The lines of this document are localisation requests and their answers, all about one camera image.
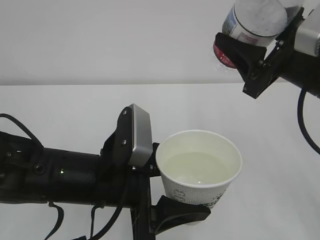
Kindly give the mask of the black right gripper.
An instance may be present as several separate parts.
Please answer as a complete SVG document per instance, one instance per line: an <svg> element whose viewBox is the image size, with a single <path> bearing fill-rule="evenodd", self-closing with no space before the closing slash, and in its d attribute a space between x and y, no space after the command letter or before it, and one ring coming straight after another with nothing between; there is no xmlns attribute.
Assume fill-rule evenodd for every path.
<svg viewBox="0 0 320 240"><path fill-rule="evenodd" d="M226 67L236 69L244 86L242 92L257 99L279 78L283 65L294 52L298 27L303 22L302 7L285 30L276 37L269 54L267 48L236 40L221 32L214 40L214 54Z"/></svg>

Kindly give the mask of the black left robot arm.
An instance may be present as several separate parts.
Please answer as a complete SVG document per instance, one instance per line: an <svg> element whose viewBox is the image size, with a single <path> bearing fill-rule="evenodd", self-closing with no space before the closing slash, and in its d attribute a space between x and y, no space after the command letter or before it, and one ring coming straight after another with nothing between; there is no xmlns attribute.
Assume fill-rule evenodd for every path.
<svg viewBox="0 0 320 240"><path fill-rule="evenodd" d="M130 209L132 236L153 240L171 228L205 220L211 211L201 204L182 203L161 196L151 201L150 179L160 171L152 153L143 167L112 161L116 148L112 137L100 154L44 148L34 140L0 134L0 201L4 204L48 204L58 211L56 232L64 211L59 203L91 205L94 210L115 207L108 223L92 240L101 239L114 225L122 209Z"/></svg>

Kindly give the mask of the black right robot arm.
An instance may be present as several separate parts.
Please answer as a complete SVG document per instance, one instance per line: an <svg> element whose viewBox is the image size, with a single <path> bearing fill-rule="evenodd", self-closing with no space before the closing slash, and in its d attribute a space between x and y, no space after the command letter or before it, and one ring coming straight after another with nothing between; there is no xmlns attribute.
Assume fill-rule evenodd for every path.
<svg viewBox="0 0 320 240"><path fill-rule="evenodd" d="M313 96L320 96L320 8L304 18L303 10L276 38L270 53L264 46L236 40L221 32L214 46L235 65L244 81L243 92L257 99L282 78Z"/></svg>

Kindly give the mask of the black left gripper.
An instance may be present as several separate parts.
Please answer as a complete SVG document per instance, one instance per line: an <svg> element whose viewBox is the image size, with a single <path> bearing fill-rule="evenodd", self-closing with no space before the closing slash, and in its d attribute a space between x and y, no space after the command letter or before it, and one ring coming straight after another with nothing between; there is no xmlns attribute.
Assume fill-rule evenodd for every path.
<svg viewBox="0 0 320 240"><path fill-rule="evenodd" d="M92 239L100 240L112 228L124 208L130 210L132 236L135 240L153 240L156 235L180 225L204 221L211 210L202 205L179 202L164 195L151 204L150 179L158 177L155 153L160 143L152 143L152 154L143 167L117 164L116 133L113 132L100 150L95 164L92 198L98 208L115 206L108 222Z"/></svg>

